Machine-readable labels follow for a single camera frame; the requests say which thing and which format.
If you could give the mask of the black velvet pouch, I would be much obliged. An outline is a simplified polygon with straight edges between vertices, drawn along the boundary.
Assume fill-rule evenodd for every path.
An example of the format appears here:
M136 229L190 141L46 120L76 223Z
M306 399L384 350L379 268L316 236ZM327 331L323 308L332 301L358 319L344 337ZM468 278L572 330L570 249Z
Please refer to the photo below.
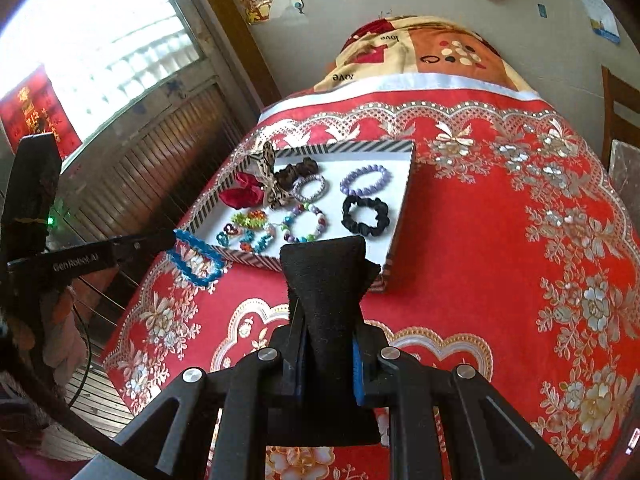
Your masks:
M300 304L306 318L302 403L268 411L267 444L286 448L361 446L380 442L372 408L354 396L352 340L363 323L360 301L380 273L358 235L288 244L280 263L288 285L288 318Z

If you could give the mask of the red satin scrunchie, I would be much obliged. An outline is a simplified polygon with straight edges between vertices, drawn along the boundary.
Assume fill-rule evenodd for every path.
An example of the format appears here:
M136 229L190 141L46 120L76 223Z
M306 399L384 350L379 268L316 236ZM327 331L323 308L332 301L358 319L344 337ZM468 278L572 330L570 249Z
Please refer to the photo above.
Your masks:
M254 208L264 202L264 189L254 174L238 172L235 176L235 187L227 188L219 193L220 200L236 210Z

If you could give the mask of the leopard print bow scrunchie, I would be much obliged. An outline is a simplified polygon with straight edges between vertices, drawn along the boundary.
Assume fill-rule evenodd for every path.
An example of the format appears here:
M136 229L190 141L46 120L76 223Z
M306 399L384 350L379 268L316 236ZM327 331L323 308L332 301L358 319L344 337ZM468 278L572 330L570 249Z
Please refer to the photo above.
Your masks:
M250 158L257 167L257 180L262 184L264 205L271 209L288 206L292 200L291 194L282 188L274 173L276 152L270 142L265 142L260 152L250 154Z

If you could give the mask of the black scrunchie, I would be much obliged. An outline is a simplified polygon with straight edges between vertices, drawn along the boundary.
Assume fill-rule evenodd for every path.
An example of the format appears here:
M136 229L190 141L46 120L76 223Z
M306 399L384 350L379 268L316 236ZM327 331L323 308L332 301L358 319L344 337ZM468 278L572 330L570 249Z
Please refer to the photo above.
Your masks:
M390 208L377 197L349 195L342 206L342 226L363 237L381 236L390 226Z

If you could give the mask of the brown scrunchie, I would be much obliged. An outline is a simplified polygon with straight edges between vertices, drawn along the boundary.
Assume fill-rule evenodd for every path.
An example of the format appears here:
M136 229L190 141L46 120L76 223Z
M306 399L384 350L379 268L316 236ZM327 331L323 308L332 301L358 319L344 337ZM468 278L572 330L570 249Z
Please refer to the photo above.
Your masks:
M283 169L274 173L277 184L280 185L285 191L291 191L294 183L300 178L306 178L318 174L319 167L317 162L310 158L305 157L301 162L296 164L288 164Z

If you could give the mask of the red paper banner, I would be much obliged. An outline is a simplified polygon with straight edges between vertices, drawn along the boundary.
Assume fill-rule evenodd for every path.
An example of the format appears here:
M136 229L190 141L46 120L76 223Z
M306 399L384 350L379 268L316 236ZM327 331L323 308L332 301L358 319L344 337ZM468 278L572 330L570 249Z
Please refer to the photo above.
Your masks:
M43 66L1 100L1 121L13 153L24 136L40 133L53 134L62 159L81 146Z

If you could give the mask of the white tray striped rim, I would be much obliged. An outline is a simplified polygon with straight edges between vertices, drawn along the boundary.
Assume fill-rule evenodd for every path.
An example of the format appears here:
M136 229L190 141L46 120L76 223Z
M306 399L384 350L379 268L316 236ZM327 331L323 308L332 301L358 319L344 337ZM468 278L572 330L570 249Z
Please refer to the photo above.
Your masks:
M308 182L299 194L305 197L319 192L321 196L312 204L326 215L326 229L320 233L322 240L349 236L342 226L342 206L346 195L340 190L340 183L350 174L358 174L354 185L370 188L382 177L382 171L390 174L390 180L374 191L371 198L379 198L390 208L390 226L378 237L366 237L367 258L381 267L380 274L370 286L372 292L384 292L390 277L397 234L413 170L416 144L413 140L401 141L360 141L337 144L317 144L285 148L276 151L274 168L283 169L288 164L301 162L310 157L318 162L321 182ZM283 233L262 252L254 254L240 248L237 240L227 246L220 244L217 235L231 222L237 211L225 205L219 193L235 187L238 172L257 174L257 167L250 154L232 159L213 178L212 185L198 198L186 225L183 227L195 237L212 245L226 260L246 266L280 272L280 249L285 244Z

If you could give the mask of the red floral bedspread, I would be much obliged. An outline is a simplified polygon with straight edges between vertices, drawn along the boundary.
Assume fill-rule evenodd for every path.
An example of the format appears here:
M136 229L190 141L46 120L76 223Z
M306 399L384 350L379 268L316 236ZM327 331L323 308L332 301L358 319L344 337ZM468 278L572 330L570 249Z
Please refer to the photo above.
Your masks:
M273 107L182 220L204 220L245 155L343 141L412 141L404 218L385 292L367 322L422 363L469 363L578 479L614 456L639 393L639 235L598 156L542 99L426 75L392 89L335 89ZM194 287L154 262L103 353L134 414L186 367L227 368L286 322L280 273L232 264ZM388 479L382 445L274 448L265 479Z

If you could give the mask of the glass block window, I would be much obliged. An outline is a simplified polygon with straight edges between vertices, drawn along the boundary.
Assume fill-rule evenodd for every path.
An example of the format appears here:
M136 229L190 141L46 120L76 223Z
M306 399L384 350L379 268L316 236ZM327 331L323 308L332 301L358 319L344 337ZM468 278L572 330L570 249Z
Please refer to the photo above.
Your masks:
M172 0L27 0L1 34L1 93L43 68L87 139L199 57Z

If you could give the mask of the orange heart pattern blanket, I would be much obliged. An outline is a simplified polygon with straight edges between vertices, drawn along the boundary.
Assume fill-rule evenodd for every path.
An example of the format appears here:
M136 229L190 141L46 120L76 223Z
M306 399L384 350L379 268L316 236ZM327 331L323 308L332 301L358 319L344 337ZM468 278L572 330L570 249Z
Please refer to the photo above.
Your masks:
M437 16L379 18L353 32L315 92L393 74L462 76L516 91L532 87L482 36Z

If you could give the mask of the wooden chair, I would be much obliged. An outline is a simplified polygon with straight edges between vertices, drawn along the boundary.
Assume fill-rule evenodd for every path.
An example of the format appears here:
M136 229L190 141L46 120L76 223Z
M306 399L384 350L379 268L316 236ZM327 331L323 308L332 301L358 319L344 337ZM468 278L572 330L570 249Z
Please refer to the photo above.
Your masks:
M638 148L640 129L628 119L623 118L615 109L615 104L628 108L639 114L639 90L627 84L623 79L613 75L605 67L601 67L604 92L604 133L601 162L606 169L610 168L613 141L622 141Z

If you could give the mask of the gold red wall decoration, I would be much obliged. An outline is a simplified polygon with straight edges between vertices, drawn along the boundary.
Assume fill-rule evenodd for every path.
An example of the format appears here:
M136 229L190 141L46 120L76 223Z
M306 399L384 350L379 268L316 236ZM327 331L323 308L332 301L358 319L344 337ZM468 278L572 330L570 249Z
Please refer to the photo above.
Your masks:
M273 0L240 0L240 3L247 24L263 23L270 19Z

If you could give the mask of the white wall hook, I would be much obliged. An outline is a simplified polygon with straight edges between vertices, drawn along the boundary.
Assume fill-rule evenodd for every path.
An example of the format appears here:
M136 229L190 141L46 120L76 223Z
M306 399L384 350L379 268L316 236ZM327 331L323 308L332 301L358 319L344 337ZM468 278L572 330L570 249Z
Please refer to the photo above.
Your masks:
M303 2L303 0L291 0L292 3L292 7L299 13L299 14L303 14L304 13L304 7L305 7L305 3Z

